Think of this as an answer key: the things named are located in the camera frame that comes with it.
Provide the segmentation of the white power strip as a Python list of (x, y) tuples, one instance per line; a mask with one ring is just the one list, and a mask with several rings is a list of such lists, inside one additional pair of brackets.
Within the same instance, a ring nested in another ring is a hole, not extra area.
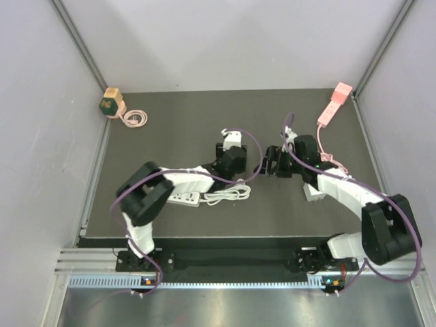
[(191, 192), (174, 194), (167, 199), (167, 203), (197, 208), (200, 205), (200, 193)]

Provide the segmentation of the green wooden hexagon socket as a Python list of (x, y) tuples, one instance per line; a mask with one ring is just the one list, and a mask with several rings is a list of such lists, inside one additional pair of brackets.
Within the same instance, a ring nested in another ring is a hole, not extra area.
[(105, 116), (111, 119), (123, 116), (127, 107), (120, 90), (118, 88), (108, 87), (99, 103), (99, 109)]

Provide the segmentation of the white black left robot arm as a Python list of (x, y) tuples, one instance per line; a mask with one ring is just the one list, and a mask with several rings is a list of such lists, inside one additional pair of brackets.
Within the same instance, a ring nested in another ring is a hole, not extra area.
[(245, 145), (216, 144), (216, 160), (183, 173), (161, 168), (153, 161), (140, 167), (119, 189), (119, 208), (127, 227), (127, 251), (120, 271), (145, 271), (154, 263), (153, 221), (170, 196), (216, 193), (242, 174), (247, 165)]

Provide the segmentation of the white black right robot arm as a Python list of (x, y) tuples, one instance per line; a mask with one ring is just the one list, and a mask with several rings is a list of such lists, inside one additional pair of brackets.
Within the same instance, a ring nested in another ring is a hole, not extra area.
[(417, 252), (422, 247), (409, 200), (401, 195), (387, 196), (345, 174), (338, 165), (322, 161), (313, 136), (292, 136), (282, 146), (266, 149), (261, 174), (291, 178), (295, 174), (305, 183), (307, 199), (311, 191), (321, 198), (330, 196), (360, 220), (361, 231), (331, 236), (318, 252), (318, 262), (328, 270), (343, 259), (366, 258), (384, 265)]

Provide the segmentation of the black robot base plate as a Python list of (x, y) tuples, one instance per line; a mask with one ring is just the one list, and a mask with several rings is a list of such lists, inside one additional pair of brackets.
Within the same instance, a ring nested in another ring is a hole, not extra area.
[(156, 238), (153, 263), (120, 251), (115, 270), (163, 272), (167, 283), (254, 283), (306, 281), (307, 275), (358, 270), (353, 259), (333, 260), (325, 236)]

